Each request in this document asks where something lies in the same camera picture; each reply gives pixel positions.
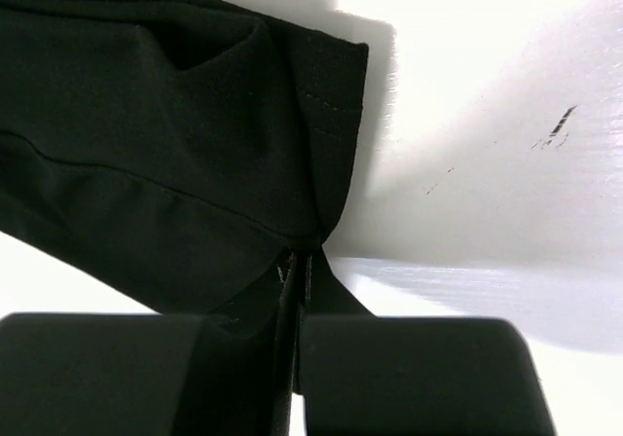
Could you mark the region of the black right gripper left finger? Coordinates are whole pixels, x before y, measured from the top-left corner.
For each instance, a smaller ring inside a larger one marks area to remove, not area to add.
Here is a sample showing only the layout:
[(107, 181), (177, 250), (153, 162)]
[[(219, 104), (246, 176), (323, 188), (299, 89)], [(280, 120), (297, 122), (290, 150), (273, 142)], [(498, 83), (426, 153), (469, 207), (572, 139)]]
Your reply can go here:
[(12, 314), (1, 321), (4, 435), (199, 435), (201, 321)]

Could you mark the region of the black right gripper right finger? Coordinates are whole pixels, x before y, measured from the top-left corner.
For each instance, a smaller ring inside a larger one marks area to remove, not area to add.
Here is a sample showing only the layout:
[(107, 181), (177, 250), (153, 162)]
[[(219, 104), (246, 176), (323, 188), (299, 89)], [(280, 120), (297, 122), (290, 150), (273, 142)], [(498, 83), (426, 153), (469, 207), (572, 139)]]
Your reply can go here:
[(378, 317), (302, 257), (296, 390), (310, 435), (551, 435), (528, 345), (508, 321)]

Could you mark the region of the black skirt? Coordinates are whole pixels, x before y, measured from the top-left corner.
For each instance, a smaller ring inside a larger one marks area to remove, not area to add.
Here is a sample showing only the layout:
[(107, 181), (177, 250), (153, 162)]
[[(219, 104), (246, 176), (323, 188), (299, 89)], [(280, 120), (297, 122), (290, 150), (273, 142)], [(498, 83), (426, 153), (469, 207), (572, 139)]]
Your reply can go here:
[(284, 435), (369, 48), (221, 0), (1, 0), (1, 230), (202, 325), (199, 435)]

